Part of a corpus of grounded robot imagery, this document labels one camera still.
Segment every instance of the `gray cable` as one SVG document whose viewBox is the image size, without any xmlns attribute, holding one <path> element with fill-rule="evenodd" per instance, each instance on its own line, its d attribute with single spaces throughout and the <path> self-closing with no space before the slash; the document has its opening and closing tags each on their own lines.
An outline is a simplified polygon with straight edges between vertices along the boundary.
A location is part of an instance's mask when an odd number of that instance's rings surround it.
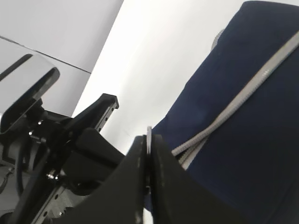
<svg viewBox="0 0 299 224">
<path fill-rule="evenodd" d="M 230 102 L 230 104 L 219 114 L 212 124 L 201 131 L 193 138 L 173 149 L 174 156 L 185 151 L 194 144 L 202 141 L 205 137 L 215 131 L 230 116 L 236 112 L 240 106 L 258 89 L 258 87 L 273 73 L 273 71 L 298 47 L 299 32 L 297 32 L 284 46 L 279 49 L 267 63 L 252 77 L 248 84 L 239 92 L 239 94 Z"/>
</svg>

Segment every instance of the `navy blue fabric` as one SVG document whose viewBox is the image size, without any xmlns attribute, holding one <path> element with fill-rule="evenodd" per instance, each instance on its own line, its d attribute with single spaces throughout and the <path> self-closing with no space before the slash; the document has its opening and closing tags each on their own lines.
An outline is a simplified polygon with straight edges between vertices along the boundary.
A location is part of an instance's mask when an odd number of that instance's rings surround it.
<svg viewBox="0 0 299 224">
<path fill-rule="evenodd" d="M 298 30 L 299 7 L 245 2 L 153 133 L 174 149 L 204 130 Z M 187 171 L 250 223 L 299 223 L 299 49 Z"/>
</svg>

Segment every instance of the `white wall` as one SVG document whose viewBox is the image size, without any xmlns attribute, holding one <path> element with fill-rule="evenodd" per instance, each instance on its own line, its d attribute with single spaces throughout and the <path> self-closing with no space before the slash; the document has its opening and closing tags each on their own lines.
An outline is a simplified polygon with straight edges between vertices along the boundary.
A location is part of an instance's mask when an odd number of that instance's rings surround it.
<svg viewBox="0 0 299 224">
<path fill-rule="evenodd" d="M 126 153 L 165 116 L 243 2 L 125 0 L 74 115 L 102 93 L 115 94 L 120 108 L 102 134 Z"/>
<path fill-rule="evenodd" d="M 123 0 L 0 0 L 0 35 L 91 72 Z"/>
</svg>

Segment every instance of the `metal screw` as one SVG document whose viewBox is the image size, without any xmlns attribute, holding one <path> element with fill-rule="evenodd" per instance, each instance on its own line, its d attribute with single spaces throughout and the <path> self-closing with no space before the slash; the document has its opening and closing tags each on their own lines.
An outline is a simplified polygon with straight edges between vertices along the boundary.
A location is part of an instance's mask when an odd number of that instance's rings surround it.
<svg viewBox="0 0 299 224">
<path fill-rule="evenodd" d="M 48 174 L 47 174 L 47 177 L 48 179 L 50 180 L 58 180 L 58 175 L 55 174 L 56 173 L 56 170 L 51 170 Z"/>
</svg>

